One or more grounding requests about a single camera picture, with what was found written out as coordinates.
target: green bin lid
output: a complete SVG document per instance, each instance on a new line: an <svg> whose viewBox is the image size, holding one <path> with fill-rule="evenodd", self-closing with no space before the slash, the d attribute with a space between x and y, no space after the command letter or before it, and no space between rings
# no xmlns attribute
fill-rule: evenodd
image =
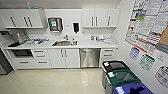
<svg viewBox="0 0 168 94"><path fill-rule="evenodd" d="M113 86L141 83L141 80L131 70L114 70L106 75Z"/></svg>

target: drawer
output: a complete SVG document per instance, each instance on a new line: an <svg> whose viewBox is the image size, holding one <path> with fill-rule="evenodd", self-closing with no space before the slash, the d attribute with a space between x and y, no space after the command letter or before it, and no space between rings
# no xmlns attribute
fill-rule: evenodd
<svg viewBox="0 0 168 94"><path fill-rule="evenodd" d="M35 60L37 68L51 68L50 60Z"/></svg>
<svg viewBox="0 0 168 94"><path fill-rule="evenodd" d="M115 53L101 53L100 58L114 58Z"/></svg>
<svg viewBox="0 0 168 94"><path fill-rule="evenodd" d="M34 59L49 59L48 54L33 54Z"/></svg>
<svg viewBox="0 0 168 94"><path fill-rule="evenodd" d="M32 49L33 54L48 54L47 49Z"/></svg>
<svg viewBox="0 0 168 94"><path fill-rule="evenodd" d="M101 49L101 53L114 53L117 49Z"/></svg>
<svg viewBox="0 0 168 94"><path fill-rule="evenodd" d="M51 68L50 60L13 60L17 69Z"/></svg>
<svg viewBox="0 0 168 94"><path fill-rule="evenodd" d="M18 60L18 59L14 59L13 63L15 64L17 69L32 69L35 68L36 62L34 61L34 59L24 59L24 60Z"/></svg>

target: recycling bin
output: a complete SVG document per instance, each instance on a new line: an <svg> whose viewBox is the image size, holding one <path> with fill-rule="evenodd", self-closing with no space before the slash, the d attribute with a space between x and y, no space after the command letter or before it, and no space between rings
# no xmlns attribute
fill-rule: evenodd
<svg viewBox="0 0 168 94"><path fill-rule="evenodd" d="M131 70L114 70L106 73L105 94L113 94L114 86L120 86L131 83L141 83L141 80Z"/></svg>
<svg viewBox="0 0 168 94"><path fill-rule="evenodd" d="M111 72L113 70L130 70L130 68L123 61L104 61L102 63L103 69L103 77L102 77L102 85L104 89L106 89L106 73Z"/></svg>
<svg viewBox="0 0 168 94"><path fill-rule="evenodd" d="M132 83L113 87L113 94L153 94L144 84Z"/></svg>

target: stainless steel dishwasher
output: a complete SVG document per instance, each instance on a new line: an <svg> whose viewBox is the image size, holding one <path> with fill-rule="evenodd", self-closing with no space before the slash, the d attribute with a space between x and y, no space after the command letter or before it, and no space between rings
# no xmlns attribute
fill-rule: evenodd
<svg viewBox="0 0 168 94"><path fill-rule="evenodd" d="M81 68L99 67L100 48L80 48Z"/></svg>

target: floor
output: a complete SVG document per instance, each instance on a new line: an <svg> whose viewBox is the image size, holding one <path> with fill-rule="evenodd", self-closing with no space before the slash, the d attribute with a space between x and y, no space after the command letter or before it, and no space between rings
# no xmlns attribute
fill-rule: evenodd
<svg viewBox="0 0 168 94"><path fill-rule="evenodd" d="M0 94L104 94L102 69L18 70L0 76Z"/></svg>

